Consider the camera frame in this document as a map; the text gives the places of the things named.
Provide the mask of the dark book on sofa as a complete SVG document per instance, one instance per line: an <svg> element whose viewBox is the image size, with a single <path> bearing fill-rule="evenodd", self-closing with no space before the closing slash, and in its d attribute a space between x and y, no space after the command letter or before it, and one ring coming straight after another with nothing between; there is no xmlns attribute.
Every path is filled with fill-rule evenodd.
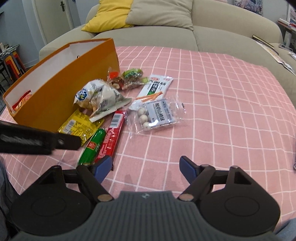
<svg viewBox="0 0 296 241"><path fill-rule="evenodd" d="M252 36L252 39L255 40L256 42L260 43L260 44L263 44L263 45L265 45L265 46L267 46L267 47L269 47L271 49L274 49L274 46L273 45L271 45L269 42L261 39L260 37L258 37L256 35L253 35Z"/></svg>

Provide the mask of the anime poster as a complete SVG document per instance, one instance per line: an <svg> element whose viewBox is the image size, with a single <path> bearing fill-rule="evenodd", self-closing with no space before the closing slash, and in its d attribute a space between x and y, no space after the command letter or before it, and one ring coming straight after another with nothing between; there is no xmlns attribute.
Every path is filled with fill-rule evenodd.
<svg viewBox="0 0 296 241"><path fill-rule="evenodd" d="M263 16L262 0L235 0L234 5Z"/></svg>

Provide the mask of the yellow snack packet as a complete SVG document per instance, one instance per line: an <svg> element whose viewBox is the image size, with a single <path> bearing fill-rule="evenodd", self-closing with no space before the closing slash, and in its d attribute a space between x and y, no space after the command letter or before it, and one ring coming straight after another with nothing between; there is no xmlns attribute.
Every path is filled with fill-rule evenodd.
<svg viewBox="0 0 296 241"><path fill-rule="evenodd" d="M91 122L89 116L76 109L73 114L60 126L58 132L78 136L83 146L102 126L104 119Z"/></svg>

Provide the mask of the beige cushion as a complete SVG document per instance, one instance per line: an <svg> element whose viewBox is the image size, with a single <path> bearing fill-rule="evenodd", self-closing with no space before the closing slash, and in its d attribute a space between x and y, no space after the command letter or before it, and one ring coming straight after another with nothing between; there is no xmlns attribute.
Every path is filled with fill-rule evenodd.
<svg viewBox="0 0 296 241"><path fill-rule="evenodd" d="M192 1L133 1L126 23L135 26L165 26L193 30Z"/></svg>

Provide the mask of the green sausage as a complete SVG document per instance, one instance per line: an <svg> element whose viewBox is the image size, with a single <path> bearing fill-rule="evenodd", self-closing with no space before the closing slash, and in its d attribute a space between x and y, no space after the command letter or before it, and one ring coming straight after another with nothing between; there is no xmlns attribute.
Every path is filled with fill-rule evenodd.
<svg viewBox="0 0 296 241"><path fill-rule="evenodd" d="M105 139L105 136L106 131L104 128L99 128L95 132L81 154L78 165L89 165L94 162L100 150L101 144Z"/></svg>

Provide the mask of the magazine on sofa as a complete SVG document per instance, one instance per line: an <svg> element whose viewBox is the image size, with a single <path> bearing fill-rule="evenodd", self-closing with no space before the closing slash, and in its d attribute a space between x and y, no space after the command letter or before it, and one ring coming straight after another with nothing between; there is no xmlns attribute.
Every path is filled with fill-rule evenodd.
<svg viewBox="0 0 296 241"><path fill-rule="evenodd" d="M290 73L292 73L293 75L295 75L295 71L293 70L293 68L288 64L286 63L286 61L284 61L280 56L279 54L273 49L273 48L270 48L268 47L267 45L265 44L261 44L260 42L257 42L256 43L258 45L260 45L260 47L262 47L269 55L272 56L272 58L280 65L282 65L285 69L287 69Z"/></svg>

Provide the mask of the clear packet with white balls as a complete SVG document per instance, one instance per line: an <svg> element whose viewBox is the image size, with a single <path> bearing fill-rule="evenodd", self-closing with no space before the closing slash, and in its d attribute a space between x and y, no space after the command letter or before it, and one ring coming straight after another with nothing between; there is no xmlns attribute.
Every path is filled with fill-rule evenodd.
<svg viewBox="0 0 296 241"><path fill-rule="evenodd" d="M184 104L176 96L146 102L134 101L127 109L126 124L130 136L171 128L187 115Z"/></svg>

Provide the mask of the white door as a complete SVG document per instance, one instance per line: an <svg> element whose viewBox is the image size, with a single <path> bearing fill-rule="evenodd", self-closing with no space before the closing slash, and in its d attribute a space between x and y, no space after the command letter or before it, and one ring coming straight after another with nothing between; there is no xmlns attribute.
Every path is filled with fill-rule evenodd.
<svg viewBox="0 0 296 241"><path fill-rule="evenodd" d="M31 2L45 45L74 28L68 1L32 0Z"/></svg>

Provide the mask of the red orange fries snack bag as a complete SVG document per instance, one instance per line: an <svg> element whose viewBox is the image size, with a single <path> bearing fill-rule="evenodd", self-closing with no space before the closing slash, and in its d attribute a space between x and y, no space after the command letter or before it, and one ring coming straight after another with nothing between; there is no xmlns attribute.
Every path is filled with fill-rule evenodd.
<svg viewBox="0 0 296 241"><path fill-rule="evenodd" d="M32 96L31 90L25 92L20 99L13 105L13 111L18 112L20 108L30 99Z"/></svg>

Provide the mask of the beige sofa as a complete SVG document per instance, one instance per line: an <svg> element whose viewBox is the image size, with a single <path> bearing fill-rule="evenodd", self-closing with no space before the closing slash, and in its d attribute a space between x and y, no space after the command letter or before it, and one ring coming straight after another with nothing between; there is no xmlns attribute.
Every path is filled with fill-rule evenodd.
<svg viewBox="0 0 296 241"><path fill-rule="evenodd" d="M112 38L116 46L156 46L228 54L266 67L295 103L295 73L277 63L253 39L257 36L271 44L281 59L295 68L295 60L287 50L280 48L283 37L276 23L220 1L193 1L188 21L193 25L191 29L150 24L92 33L79 26L45 45L39 51L39 59L44 59L69 42L99 38Z"/></svg>

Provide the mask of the white green stick-snack packet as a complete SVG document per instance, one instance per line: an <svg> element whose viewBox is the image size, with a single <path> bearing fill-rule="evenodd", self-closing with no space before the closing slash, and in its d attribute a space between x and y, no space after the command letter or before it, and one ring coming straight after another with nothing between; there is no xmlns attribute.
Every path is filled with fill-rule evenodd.
<svg viewBox="0 0 296 241"><path fill-rule="evenodd" d="M141 89L138 96L129 106L129 109L136 110L145 102L163 98L173 80L169 76L151 74L149 82Z"/></svg>

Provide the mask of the red green candy packet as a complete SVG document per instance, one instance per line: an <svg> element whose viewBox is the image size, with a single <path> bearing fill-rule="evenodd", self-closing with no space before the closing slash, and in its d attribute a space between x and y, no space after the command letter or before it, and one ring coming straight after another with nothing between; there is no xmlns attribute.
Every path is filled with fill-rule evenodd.
<svg viewBox="0 0 296 241"><path fill-rule="evenodd" d="M134 89L148 82L149 78L144 77L141 69L132 68L123 73L115 71L111 67L108 69L107 83L116 90Z"/></svg>

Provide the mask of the yellow cushion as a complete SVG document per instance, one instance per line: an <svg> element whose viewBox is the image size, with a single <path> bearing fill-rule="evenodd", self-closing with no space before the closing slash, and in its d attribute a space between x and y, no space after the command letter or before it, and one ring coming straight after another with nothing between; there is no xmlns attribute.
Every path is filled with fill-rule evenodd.
<svg viewBox="0 0 296 241"><path fill-rule="evenodd" d="M102 33L115 29L134 27L134 25L126 23L132 3L132 0L99 1L96 15L88 21L82 28L82 31Z"/></svg>

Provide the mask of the pink checked tablecloth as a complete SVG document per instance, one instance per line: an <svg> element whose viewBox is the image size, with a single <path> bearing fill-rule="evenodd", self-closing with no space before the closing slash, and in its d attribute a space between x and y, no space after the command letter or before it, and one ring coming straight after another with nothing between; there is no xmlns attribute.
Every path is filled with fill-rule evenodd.
<svg viewBox="0 0 296 241"><path fill-rule="evenodd" d="M295 107L275 77L229 55L160 47L118 47L121 70L173 78L166 92L184 104L184 121L156 132L121 131L114 170L103 181L113 196L170 190L188 182L179 158L218 170L237 165L278 202L280 221L295 218Z"/></svg>

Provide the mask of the red sausage stick packet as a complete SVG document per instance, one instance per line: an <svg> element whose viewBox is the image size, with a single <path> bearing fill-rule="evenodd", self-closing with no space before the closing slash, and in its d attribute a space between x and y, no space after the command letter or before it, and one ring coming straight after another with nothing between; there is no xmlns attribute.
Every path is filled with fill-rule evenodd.
<svg viewBox="0 0 296 241"><path fill-rule="evenodd" d="M125 123L125 119L125 110L115 111L95 162L98 162L104 156L111 156L113 160L117 148L117 142L119 140L123 124Z"/></svg>

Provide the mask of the white blue snack bag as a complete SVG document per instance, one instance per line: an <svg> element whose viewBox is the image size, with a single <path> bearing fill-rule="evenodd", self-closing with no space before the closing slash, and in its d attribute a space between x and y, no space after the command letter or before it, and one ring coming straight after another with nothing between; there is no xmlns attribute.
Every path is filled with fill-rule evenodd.
<svg viewBox="0 0 296 241"><path fill-rule="evenodd" d="M77 104L82 109L91 110L89 120L94 123L128 105L131 101L131 98L124 97L104 80L95 79L75 94L73 104Z"/></svg>

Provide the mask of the stacked colourful stools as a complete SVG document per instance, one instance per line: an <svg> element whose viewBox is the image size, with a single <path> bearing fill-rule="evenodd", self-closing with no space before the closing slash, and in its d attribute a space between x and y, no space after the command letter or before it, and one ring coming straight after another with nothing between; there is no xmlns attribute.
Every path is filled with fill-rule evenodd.
<svg viewBox="0 0 296 241"><path fill-rule="evenodd" d="M4 65L6 72L12 82L18 80L26 72L26 68L17 53L19 44L8 47L1 52L1 64Z"/></svg>

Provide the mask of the orange cardboard box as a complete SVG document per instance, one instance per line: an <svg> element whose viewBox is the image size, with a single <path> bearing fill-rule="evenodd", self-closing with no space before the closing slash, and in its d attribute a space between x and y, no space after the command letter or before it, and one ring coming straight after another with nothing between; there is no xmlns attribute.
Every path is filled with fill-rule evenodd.
<svg viewBox="0 0 296 241"><path fill-rule="evenodd" d="M3 94L4 102L19 125L55 132L76 110L75 94L92 80L106 79L109 67L119 70L113 39L68 43L21 76ZM13 111L28 90L30 99Z"/></svg>

